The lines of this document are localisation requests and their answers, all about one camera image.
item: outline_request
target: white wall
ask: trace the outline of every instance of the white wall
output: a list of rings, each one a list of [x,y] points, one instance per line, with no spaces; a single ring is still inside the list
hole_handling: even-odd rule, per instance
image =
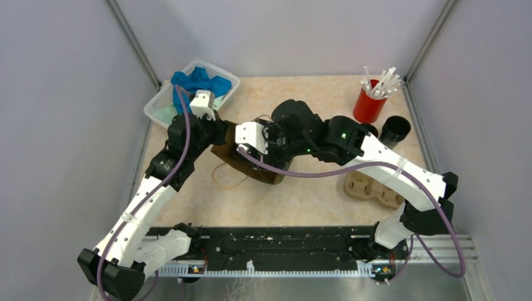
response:
[[[446,0],[118,0],[159,78],[208,60],[240,77],[406,75]]]
[[[497,300],[530,300],[532,5],[461,1],[413,83]]]
[[[0,299],[87,300],[154,89],[103,1],[1,1],[0,28]]]

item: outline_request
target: red cup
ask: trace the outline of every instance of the red cup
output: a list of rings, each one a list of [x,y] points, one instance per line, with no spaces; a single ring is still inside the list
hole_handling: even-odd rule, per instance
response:
[[[370,80],[370,82],[371,87],[373,88],[379,81]],[[354,118],[358,120],[358,122],[360,122],[361,124],[372,124],[379,117],[379,114],[381,113],[386,100],[387,98],[379,100],[373,99],[369,97],[364,91],[364,88],[362,88],[360,90],[360,94],[358,95],[356,104],[354,105]]]

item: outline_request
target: white robotic arm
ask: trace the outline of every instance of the white robotic arm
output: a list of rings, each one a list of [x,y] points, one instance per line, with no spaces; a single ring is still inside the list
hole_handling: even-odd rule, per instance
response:
[[[181,155],[184,147],[185,128],[183,120],[180,120],[182,115],[175,117],[173,124],[168,128],[169,139],[165,148],[153,158],[146,177],[118,222],[94,249],[84,249],[78,257],[85,276],[93,284],[96,284],[96,266],[100,260],[103,260],[104,289],[121,300],[131,300],[140,289],[139,285],[144,283],[147,277],[165,263],[187,254],[193,240],[199,236],[198,230],[179,224],[160,236],[158,240],[141,247],[157,215],[194,171],[195,159],[211,144],[226,143],[224,139],[228,127],[226,122],[220,120],[217,113],[212,110],[212,100],[213,95],[209,91],[200,90],[191,102],[192,112],[197,119],[191,120],[189,130],[194,133],[193,141],[188,148],[187,159],[179,167],[179,172],[134,212],[145,197],[166,180],[170,171],[176,166],[176,157]],[[401,170],[422,181],[434,199],[444,201],[449,196],[449,185],[445,176],[428,172],[407,161],[386,148],[367,130],[360,132],[361,127],[355,121],[347,117],[334,117],[322,122],[317,115],[310,112],[306,104],[303,103],[302,107],[302,103],[293,100],[282,103],[272,114],[273,122],[259,120],[237,125],[235,142],[240,144],[240,147],[250,154],[249,156],[260,158],[255,163],[271,164],[281,169],[292,157],[303,154],[311,154],[321,161],[336,162],[344,167],[373,161],[398,166],[399,170],[381,166],[359,170],[379,182],[385,182],[388,187],[407,200],[407,203],[389,218],[379,222],[375,229],[373,234],[375,243],[387,249],[396,247],[399,242],[413,233],[423,232],[418,230],[420,227],[425,227],[423,222],[419,223],[420,220],[428,219],[431,223],[434,221],[433,216],[425,214],[434,211],[433,204],[418,186],[401,173]],[[115,232],[123,223],[125,226],[116,235]],[[436,228],[432,234],[440,234],[438,232],[441,231],[441,226]],[[431,235],[431,232],[425,231],[422,234]],[[104,255],[103,252],[109,244],[109,251]]]

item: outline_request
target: blue cloth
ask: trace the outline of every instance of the blue cloth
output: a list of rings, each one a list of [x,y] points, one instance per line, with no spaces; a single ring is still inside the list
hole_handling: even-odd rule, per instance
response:
[[[209,78],[207,71],[201,67],[196,67],[194,71],[190,73],[190,75],[185,75],[183,72],[177,71],[174,73],[171,82],[173,85],[182,86],[183,89],[190,93],[196,92],[198,90],[209,90],[215,94],[215,97],[226,95],[227,92],[231,90],[231,81],[219,76]],[[191,113],[190,100],[183,92],[181,92],[181,94],[186,103],[187,111]],[[178,113],[183,113],[181,101],[179,101],[178,92],[176,89],[174,89],[173,102]]]

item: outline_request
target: speckled countertop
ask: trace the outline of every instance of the speckled countertop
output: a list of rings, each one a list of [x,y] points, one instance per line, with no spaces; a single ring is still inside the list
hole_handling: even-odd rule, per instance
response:
[[[219,111],[220,117],[242,123],[270,115],[284,100],[304,100],[322,119],[335,115],[353,118],[354,103],[361,89],[360,75],[319,77],[242,78],[239,89]],[[386,118],[401,115],[411,120],[402,92],[387,100],[379,119],[373,124],[380,132]],[[164,146],[166,130],[154,124],[151,130],[143,170]],[[394,151],[425,167],[414,128]],[[209,150],[195,163],[195,172],[180,192],[157,217],[154,226],[173,226],[180,222],[204,226],[332,226],[364,225],[390,215],[393,211],[373,201],[358,201],[345,195],[345,175],[324,179],[285,177],[278,185],[247,179],[238,187],[224,190],[211,179],[212,170],[222,161]],[[322,172],[340,167],[319,162],[311,156],[296,157],[291,171]],[[245,176],[225,165],[216,178],[225,186]]]

